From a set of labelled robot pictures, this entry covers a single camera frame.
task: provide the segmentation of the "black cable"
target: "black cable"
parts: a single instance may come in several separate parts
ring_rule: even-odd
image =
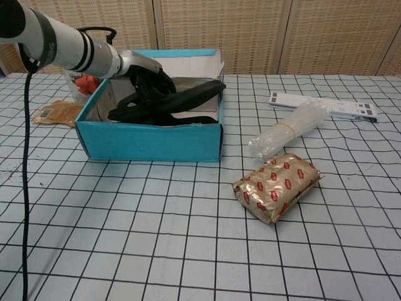
[[[28,300],[28,230],[29,230],[29,194],[28,194],[28,152],[29,152],[29,84],[31,83],[32,73],[28,73],[25,79],[24,88],[24,111],[25,111],[25,141],[23,154],[23,191],[24,191],[24,234],[23,234],[23,301]]]

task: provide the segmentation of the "orange package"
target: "orange package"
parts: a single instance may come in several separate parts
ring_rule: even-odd
[[[75,119],[83,105],[75,102],[56,100],[51,105],[45,105],[32,118],[32,122],[41,124],[66,124],[75,127]]]

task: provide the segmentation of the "shoebox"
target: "shoebox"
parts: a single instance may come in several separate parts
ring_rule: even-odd
[[[177,90],[204,81],[221,79],[224,64],[220,51],[141,50],[159,61]],[[133,161],[218,162],[223,138],[223,97],[218,95],[203,105],[173,114],[176,118],[208,115],[216,124],[187,124],[160,127],[114,122],[108,111],[135,90],[129,79],[104,80],[75,120],[76,132],[91,159]]]

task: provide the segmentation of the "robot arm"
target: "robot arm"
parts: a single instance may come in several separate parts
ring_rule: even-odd
[[[160,63],[130,50],[120,53],[107,43],[93,40],[17,0],[0,0],[0,43],[18,43],[25,67],[36,61],[65,69],[111,78],[127,75],[133,66],[158,74]]]

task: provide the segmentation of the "gold foil package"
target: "gold foil package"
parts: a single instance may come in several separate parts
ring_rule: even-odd
[[[277,222],[318,181],[320,171],[295,154],[274,156],[232,187],[241,204],[266,224]]]

